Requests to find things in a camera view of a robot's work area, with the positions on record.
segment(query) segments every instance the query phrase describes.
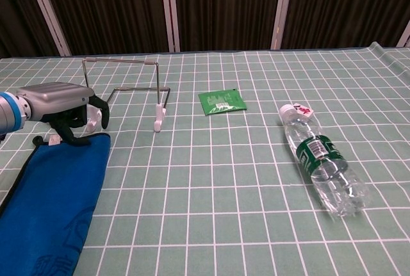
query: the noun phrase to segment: plastic water bottle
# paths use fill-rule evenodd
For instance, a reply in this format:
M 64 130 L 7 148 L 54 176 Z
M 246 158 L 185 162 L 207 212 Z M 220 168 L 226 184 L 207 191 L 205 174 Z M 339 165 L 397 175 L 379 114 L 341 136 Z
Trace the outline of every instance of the plastic water bottle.
M 300 104 L 287 104 L 279 114 L 293 154 L 309 174 L 328 212 L 353 215 L 368 204 L 368 189 L 348 162 L 323 135 L 312 110 Z

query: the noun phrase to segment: table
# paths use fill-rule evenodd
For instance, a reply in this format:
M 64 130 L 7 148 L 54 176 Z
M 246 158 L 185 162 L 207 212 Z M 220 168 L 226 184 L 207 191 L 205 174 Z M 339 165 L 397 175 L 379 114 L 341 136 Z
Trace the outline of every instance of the table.
M 111 153 L 75 275 L 410 275 L 410 49 L 132 55 L 160 64 L 172 91 L 111 101 Z M 152 66 L 89 65 L 90 86 L 155 85 Z M 81 58 L 0 61 L 0 90 L 85 84 Z M 246 111 L 205 116 L 198 93 L 237 88 Z M 284 138 L 278 109 L 310 106 L 372 202 L 333 220 Z M 0 151 L 0 199 L 26 158 L 27 122 Z M 86 134 L 77 129 L 77 135 Z

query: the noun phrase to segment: green sachet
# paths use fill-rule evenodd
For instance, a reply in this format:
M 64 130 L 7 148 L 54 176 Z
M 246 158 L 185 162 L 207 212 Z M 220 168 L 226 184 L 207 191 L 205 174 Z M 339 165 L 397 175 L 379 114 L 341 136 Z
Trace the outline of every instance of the green sachet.
M 236 89 L 204 92 L 198 96 L 205 115 L 247 109 L 246 104 Z

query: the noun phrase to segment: blue cloth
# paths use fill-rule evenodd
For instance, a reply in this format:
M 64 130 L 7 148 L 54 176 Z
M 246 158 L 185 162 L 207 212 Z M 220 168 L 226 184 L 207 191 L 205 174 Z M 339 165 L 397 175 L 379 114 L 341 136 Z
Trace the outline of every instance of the blue cloth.
M 103 185 L 110 137 L 38 145 L 4 200 L 0 275 L 72 275 Z

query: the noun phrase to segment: dark curtain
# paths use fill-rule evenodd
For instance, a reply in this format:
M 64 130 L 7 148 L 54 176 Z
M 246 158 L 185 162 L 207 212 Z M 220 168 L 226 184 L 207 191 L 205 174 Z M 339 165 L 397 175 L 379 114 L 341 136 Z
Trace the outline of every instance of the dark curtain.
M 410 0 L 290 0 L 283 49 L 395 47 Z
M 56 55 L 37 0 L 0 0 L 0 58 Z
M 181 51 L 269 49 L 277 0 L 176 0 Z
M 51 0 L 73 55 L 168 52 L 163 0 Z

